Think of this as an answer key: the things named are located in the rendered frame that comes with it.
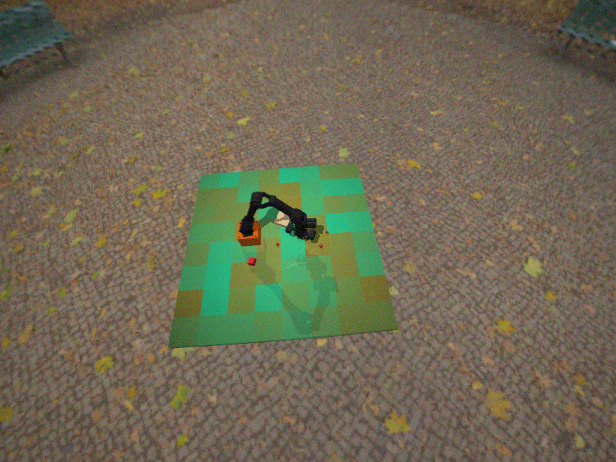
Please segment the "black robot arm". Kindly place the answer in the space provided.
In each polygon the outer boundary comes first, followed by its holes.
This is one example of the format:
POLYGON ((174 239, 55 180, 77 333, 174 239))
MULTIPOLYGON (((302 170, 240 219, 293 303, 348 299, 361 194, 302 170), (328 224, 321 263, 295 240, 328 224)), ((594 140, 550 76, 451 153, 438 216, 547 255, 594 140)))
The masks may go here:
POLYGON ((264 209, 266 207, 274 207, 289 216, 291 224, 294 224, 296 229, 300 230, 305 226, 306 228, 316 228, 316 218, 307 218, 307 214, 302 210, 290 207, 286 203, 279 200, 275 195, 269 195, 265 192, 256 191, 252 192, 247 215, 243 217, 240 223, 239 232, 242 233, 244 237, 253 235, 252 227, 255 219, 253 216, 256 210, 264 209), (268 198, 269 202, 261 204, 262 197, 268 198))

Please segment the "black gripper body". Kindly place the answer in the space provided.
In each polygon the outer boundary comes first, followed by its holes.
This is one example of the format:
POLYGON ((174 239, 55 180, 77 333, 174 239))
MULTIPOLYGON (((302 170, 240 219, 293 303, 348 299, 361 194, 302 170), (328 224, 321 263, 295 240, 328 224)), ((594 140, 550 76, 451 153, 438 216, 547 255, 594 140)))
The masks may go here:
POLYGON ((296 228, 295 228, 295 227, 293 227, 293 226, 294 226, 294 224, 290 224, 290 223, 289 223, 289 224, 287 225, 286 229, 285 229, 286 233, 291 234, 291 231, 293 230, 293 231, 294 231, 294 234, 296 234, 296 235, 298 235, 298 234, 299 234, 299 235, 303 235, 303 236, 305 236, 305 235, 306 235, 306 236, 307 236, 307 239, 310 239, 310 240, 313 240, 313 239, 314 239, 315 234, 316 234, 316 231, 315 231, 315 230, 310 229, 310 230, 309 230, 309 232, 307 232, 307 229, 305 229, 306 227, 303 227, 302 229, 300 229, 300 230, 299 230, 299 229, 296 229, 296 228))

